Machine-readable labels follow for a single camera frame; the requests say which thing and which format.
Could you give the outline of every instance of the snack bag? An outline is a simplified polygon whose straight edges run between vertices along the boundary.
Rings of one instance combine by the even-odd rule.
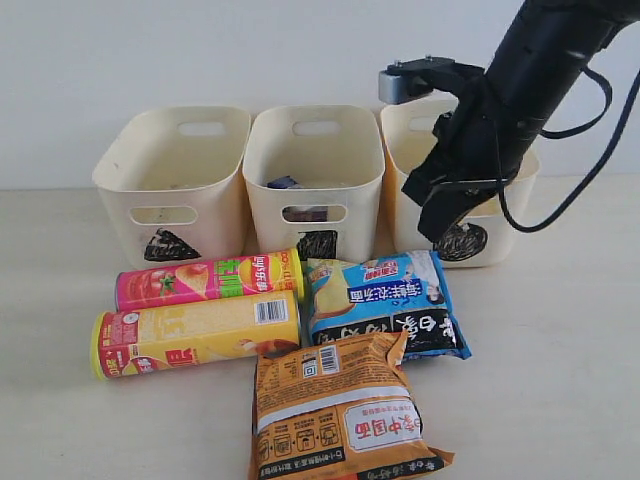
[[[400,370],[408,334],[259,357],[249,480],[409,479],[453,454],[427,446]]]
[[[416,250],[354,265],[309,259],[313,345],[372,332],[407,331],[405,360],[471,356],[438,255]]]

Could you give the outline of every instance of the table surface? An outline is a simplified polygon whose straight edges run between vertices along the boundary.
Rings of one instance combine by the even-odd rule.
[[[577,180],[540,179],[528,221]],[[406,366],[425,439],[457,454],[434,478],[638,478],[639,185],[598,179],[502,264],[447,272],[474,356]],[[129,269],[97,193],[0,192],[0,226],[0,476],[246,478],[254,359],[92,376],[94,319]]]

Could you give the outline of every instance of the robotic arm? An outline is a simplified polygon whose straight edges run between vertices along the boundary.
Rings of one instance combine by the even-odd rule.
[[[597,123],[602,115],[567,132],[543,130],[581,73],[603,87],[608,108],[611,87],[587,64],[638,20],[640,0],[525,0],[486,71],[426,57],[380,72],[385,103],[408,102],[434,89],[459,99],[455,112],[439,117],[433,131],[438,143],[403,187],[422,206],[418,230],[436,242],[495,195],[505,210],[504,185],[516,177],[538,135],[566,138]]]

